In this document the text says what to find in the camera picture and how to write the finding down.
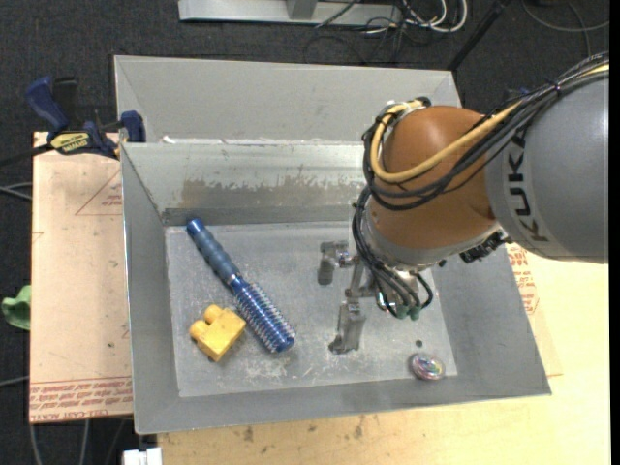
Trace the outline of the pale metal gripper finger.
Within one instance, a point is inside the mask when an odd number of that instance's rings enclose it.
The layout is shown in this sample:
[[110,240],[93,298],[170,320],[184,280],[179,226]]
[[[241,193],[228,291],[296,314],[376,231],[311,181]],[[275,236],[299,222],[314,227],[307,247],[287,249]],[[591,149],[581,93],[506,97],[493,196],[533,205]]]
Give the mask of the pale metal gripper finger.
[[336,268],[350,268],[358,264],[347,241],[325,241],[320,245],[321,259],[317,272],[318,284],[328,286],[333,282]]
[[358,303],[343,302],[339,307],[337,333],[328,345],[335,355],[357,351],[360,346],[366,316]]

